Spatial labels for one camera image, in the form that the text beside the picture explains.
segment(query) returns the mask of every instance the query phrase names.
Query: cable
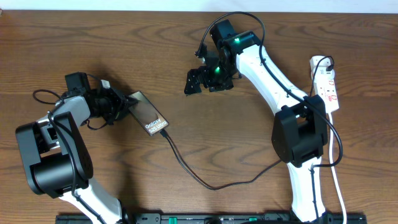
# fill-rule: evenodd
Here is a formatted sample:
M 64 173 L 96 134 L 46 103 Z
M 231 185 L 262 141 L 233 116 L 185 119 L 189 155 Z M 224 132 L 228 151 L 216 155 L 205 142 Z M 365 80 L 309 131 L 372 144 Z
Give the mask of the cable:
M 67 142 L 67 140 L 65 139 L 65 136 L 62 134 L 61 130 L 59 130 L 58 126 L 60 126 L 62 129 L 65 130 L 65 132 L 67 132 L 72 138 L 73 136 L 71 135 L 71 132 L 69 129 L 67 129 L 64 125 L 62 125 L 59 122 L 56 122 L 53 120 L 53 112 L 56 111 L 57 109 L 59 109 L 64 103 L 65 101 L 63 100 L 63 98 L 61 98 L 58 94 L 56 94 L 55 92 L 51 91 L 51 90 L 36 90 L 33 92 L 33 98 L 40 102 L 40 103 L 44 103 L 44 104 L 51 104 L 54 105 L 55 103 L 49 103 L 49 102 L 45 102 L 42 100 L 39 100 L 35 97 L 35 94 L 38 92 L 46 92 L 46 93 L 51 93 L 54 96 L 58 97 L 58 99 L 60 100 L 59 104 L 57 106 L 55 106 L 55 108 L 52 111 L 48 111 L 48 115 L 47 118 L 49 119 L 50 124 L 52 125 L 52 127 L 54 128 L 55 132 L 57 133 L 57 136 L 61 139 L 61 141 L 64 143 L 65 148 L 68 152 L 69 155 L 69 160 L 70 163 L 72 165 L 72 197 L 74 197 L 76 199 L 76 201 L 78 201 L 85 209 L 87 209 L 90 213 L 92 213 L 97 220 L 101 223 L 101 224 L 106 224 L 105 221 L 102 219 L 101 215 L 99 215 L 98 213 L 96 213 L 90 206 L 87 205 L 87 203 L 81 199 L 81 197 L 79 195 L 76 194 L 76 162 L 72 156 L 72 150 L 70 149 L 69 143 Z
M 312 96 L 313 84 L 314 84 L 314 81 L 315 81 L 315 75 L 317 74 L 318 66 L 319 66 L 319 64 L 321 64 L 321 61 L 323 59 L 326 59 L 326 58 L 330 58 L 333 61 L 333 64 L 329 65 L 326 70 L 328 70 L 329 68 L 333 69 L 333 67 L 335 66 L 335 59 L 333 59 L 333 57 L 330 56 L 330 55 L 329 56 L 325 56 L 321 60 L 319 60 L 319 62 L 317 63 L 317 67 L 315 68 L 315 71 L 314 71 L 313 76 L 312 76 L 312 85 L 311 85 L 310 97 Z
M 168 132 L 163 129 L 160 131 L 161 135 L 166 138 L 166 140 L 169 142 L 173 153 L 175 155 L 175 158 L 177 159 L 178 163 L 182 166 L 182 168 L 185 169 L 185 171 L 191 175 L 192 178 L 195 179 L 195 181 L 197 181 L 200 185 L 204 186 L 206 189 L 208 190 L 221 190 L 230 186 L 234 186 L 234 185 L 239 185 L 239 184 L 251 184 L 254 181 L 256 181 L 262 174 L 264 174 L 265 172 L 267 172 L 268 170 L 270 170 L 271 168 L 273 168 L 274 166 L 276 166 L 277 164 L 279 164 L 280 162 L 282 162 L 281 160 L 276 161 L 275 163 L 271 164 L 270 166 L 268 166 L 267 168 L 265 168 L 263 171 L 261 171 L 257 176 L 255 176 L 255 178 L 253 178 L 252 180 L 249 181 L 241 181 L 241 182 L 233 182 L 230 184 L 225 184 L 219 187 L 213 187 L 210 184 L 207 184 L 205 181 L 203 181 L 199 176 L 196 175 L 196 173 L 194 173 L 194 171 L 192 171 L 192 169 L 188 166 L 188 164 L 184 161 L 184 159 L 182 158 L 182 156 L 180 155 L 180 152 L 178 151 L 177 147 L 175 146 L 173 140 L 171 139 L 171 137 L 169 136 Z
M 321 112 L 319 112 L 319 111 L 318 111 L 311 103 L 309 103 L 305 98 L 304 98 L 304 100 L 303 100 L 303 99 L 299 98 L 298 96 L 296 96 L 295 94 L 293 94 L 292 91 L 291 91 L 290 89 L 288 89 L 288 88 L 287 88 L 287 87 L 274 75 L 274 73 L 271 71 L 271 69 L 269 69 L 268 65 L 266 64 L 266 62 L 265 62 L 265 60 L 264 60 L 264 58 L 263 58 L 263 56 L 262 56 L 262 48 L 263 48 L 264 39 L 265 39 L 265 36 L 266 36 L 266 28 L 265 28 L 264 23 L 263 23 L 258 17 L 256 17 L 255 15 L 252 15 L 252 14 L 250 14 L 250 13 L 248 13 L 248 12 L 230 12 L 230 13 L 227 13 L 227 14 L 222 15 L 221 17 L 217 18 L 213 23 L 211 23 L 211 25 L 209 26 L 209 28 L 207 28 L 207 30 L 206 30 L 206 32 L 205 32 L 205 34 L 204 34 L 204 36 L 203 36 L 203 38 L 202 38 L 202 40 L 201 40 L 201 42 L 200 42 L 198 51 L 195 53 L 195 55 L 196 55 L 197 57 L 200 57 L 200 50 L 201 50 L 201 47 L 202 47 L 202 45 L 203 45 L 203 42 L 204 42 L 204 39 L 205 39 L 207 33 L 208 33 L 209 30 L 211 29 L 211 27 L 212 27 L 216 22 L 218 22 L 219 20 L 221 20 L 222 18 L 224 18 L 224 17 L 226 17 L 226 16 L 229 16 L 229 15 L 232 15 L 232 14 L 244 14 L 244 15 L 247 15 L 247 16 L 250 16 L 250 17 L 254 18 L 255 20 L 257 20 L 257 21 L 260 23 L 261 28 L 262 28 L 262 38 L 261 38 L 261 43 L 260 43 L 260 46 L 259 46 L 259 56 L 260 56 L 260 61 L 261 61 L 261 63 L 263 64 L 264 68 L 267 70 L 267 72 L 269 73 L 269 75 L 275 80 L 275 82 L 278 83 L 278 85 L 279 85 L 289 96 L 291 96 L 293 99 L 297 100 L 298 102 L 302 103 L 302 104 L 303 104 L 304 106 L 306 106 L 309 110 L 313 111 L 317 116 L 319 116 L 322 120 L 324 120 L 324 122 L 326 122 L 326 124 L 330 127 L 330 130 L 332 131 L 332 133 L 335 135 L 335 138 L 336 138 L 336 141 L 337 141 L 337 144 L 338 144 L 338 148 L 339 148 L 339 154 L 338 154 L 337 160 L 336 160 L 335 162 L 330 163 L 330 164 L 316 164 L 316 165 L 312 165 L 312 166 L 311 166 L 311 169 L 310 169 L 311 176 L 312 176 L 312 191 L 313 191 L 313 201 L 314 201 L 315 213 L 316 213 L 316 216 L 317 216 L 317 220 L 319 221 L 318 208 L 317 208 L 316 197 L 315 197 L 315 180 L 314 180 L 314 176 L 313 176 L 314 168 L 316 168 L 316 167 L 334 167 L 334 166 L 336 166 L 337 164 L 340 163 L 341 159 L 343 158 L 343 143 L 341 142 L 341 138 L 340 138 L 339 134 L 337 133 L 337 130 L 335 129 L 335 127 L 326 119 L 325 116 L 322 115 Z
M 331 113 L 328 113 L 328 116 L 329 116 L 330 123 L 333 124 L 333 118 L 331 117 Z M 333 162 L 333 132 L 330 132 L 329 161 Z M 334 167 L 331 167 L 330 169 L 331 169 L 331 174 L 333 176 L 333 180 L 335 181 L 337 196 L 338 196 L 338 200 L 340 201 L 340 205 L 341 205 L 341 211 L 343 212 L 343 224 L 346 224 L 347 223 L 347 211 L 346 211 L 346 207 L 344 205 L 343 196 L 341 196 L 340 187 L 338 185 L 336 170 Z

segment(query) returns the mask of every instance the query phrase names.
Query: white background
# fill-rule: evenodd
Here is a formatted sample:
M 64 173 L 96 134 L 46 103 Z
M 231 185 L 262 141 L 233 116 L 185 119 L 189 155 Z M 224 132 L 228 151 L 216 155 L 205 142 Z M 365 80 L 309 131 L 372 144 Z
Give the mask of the white background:
M 3 10 L 398 13 L 398 0 L 0 0 L 0 8 Z

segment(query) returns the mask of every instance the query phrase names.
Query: wood grain surface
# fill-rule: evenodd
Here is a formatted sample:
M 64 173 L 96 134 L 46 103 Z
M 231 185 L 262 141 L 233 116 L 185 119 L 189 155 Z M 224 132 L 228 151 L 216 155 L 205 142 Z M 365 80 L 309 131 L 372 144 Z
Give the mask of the wood grain surface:
M 270 143 L 273 115 L 247 78 L 230 91 L 185 96 L 187 72 L 206 27 L 221 13 L 4 11 L 0 17 L 0 223 L 53 223 L 77 213 L 70 204 L 35 195 L 27 185 L 14 134 L 52 107 L 32 99 L 45 88 L 63 93 L 64 75 L 86 72 L 126 93 L 143 91 L 169 120 L 185 160 L 212 185 L 252 179 L 278 158 Z M 344 145 L 336 168 L 347 211 L 369 223 L 398 222 L 398 16 L 258 13 L 275 64 L 309 92 L 313 55 L 335 58 Z M 233 16 L 238 32 L 256 21 Z M 42 95 L 43 99 L 53 100 Z M 93 126 L 103 123 L 93 121 Z M 133 117 L 99 131 L 80 128 L 95 177 L 132 212 L 256 213 L 288 210 L 285 164 L 255 183 L 210 191 L 177 163 L 167 141 L 150 137 Z M 323 156 L 328 162 L 327 149 Z M 321 170 L 322 200 L 340 212 L 330 169 Z

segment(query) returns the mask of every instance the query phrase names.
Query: green component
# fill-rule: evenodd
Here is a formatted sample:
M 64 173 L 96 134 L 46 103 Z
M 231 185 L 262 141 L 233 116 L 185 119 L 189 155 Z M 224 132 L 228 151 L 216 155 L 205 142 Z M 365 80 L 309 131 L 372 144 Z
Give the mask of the green component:
M 169 218 L 169 224 L 177 224 L 177 218 L 175 218 L 175 217 L 170 217 L 170 218 Z

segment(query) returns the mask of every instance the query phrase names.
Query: black cylindrical joint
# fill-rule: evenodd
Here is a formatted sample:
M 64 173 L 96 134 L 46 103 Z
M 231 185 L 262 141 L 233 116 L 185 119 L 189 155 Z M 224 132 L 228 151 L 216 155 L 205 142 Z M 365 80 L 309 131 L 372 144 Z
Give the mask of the black cylindrical joint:
M 72 186 L 73 171 L 68 155 L 57 153 L 42 158 L 42 162 L 33 168 L 33 173 L 37 184 L 44 192 Z

